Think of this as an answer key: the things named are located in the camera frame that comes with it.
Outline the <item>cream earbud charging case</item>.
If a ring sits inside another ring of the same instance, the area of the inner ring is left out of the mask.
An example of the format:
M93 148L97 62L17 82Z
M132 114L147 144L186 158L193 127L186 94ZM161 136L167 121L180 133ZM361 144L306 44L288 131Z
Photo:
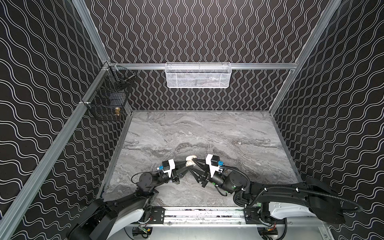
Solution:
M185 163L185 166L186 166L186 167L194 167L194 166L196 166L197 164L195 163L195 160L196 160L197 158L198 158L198 157L195 156L195 155L186 157L186 163Z

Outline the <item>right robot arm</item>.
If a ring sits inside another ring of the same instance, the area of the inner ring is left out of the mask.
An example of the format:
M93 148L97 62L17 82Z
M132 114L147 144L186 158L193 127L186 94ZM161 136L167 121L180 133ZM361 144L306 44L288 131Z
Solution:
M259 204L257 216L267 226L272 220L304 216L343 224L345 214L363 211L357 202L338 196L315 178L288 185L261 184L251 181L236 167L226 166L221 161L207 164L199 159L191 160L188 169L202 187L213 184L222 196L231 195L238 207L251 209Z

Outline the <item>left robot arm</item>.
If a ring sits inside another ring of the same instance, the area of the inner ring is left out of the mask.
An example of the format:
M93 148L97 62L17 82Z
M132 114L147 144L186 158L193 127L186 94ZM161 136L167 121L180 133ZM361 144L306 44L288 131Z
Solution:
M188 172L187 161L164 161L156 171L142 172L137 189L130 195L113 201L93 201L67 232L68 240L106 240L123 228L118 222L126 222L134 213L140 213L131 223L139 221L145 210L159 194L156 187L172 182L178 184Z

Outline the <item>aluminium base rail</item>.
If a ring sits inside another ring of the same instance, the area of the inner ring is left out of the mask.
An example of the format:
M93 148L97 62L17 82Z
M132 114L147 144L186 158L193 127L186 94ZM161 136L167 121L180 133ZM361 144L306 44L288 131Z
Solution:
M247 225L240 207L163 207L163 224L142 224L143 227L264 227Z

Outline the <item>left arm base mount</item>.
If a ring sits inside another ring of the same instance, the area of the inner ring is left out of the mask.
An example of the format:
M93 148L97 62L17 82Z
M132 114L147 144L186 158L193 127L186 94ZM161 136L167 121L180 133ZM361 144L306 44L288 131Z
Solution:
M163 207L149 207L144 212L145 224L163 224L166 209Z

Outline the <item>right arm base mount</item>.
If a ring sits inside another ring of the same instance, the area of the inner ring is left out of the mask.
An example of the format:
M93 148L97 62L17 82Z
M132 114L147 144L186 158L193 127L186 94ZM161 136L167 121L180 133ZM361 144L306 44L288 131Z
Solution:
M267 227L273 227L275 224L283 224L283 220L278 220L271 216L269 207L261 205L260 207L244 208L244 216L247 225L260 224Z

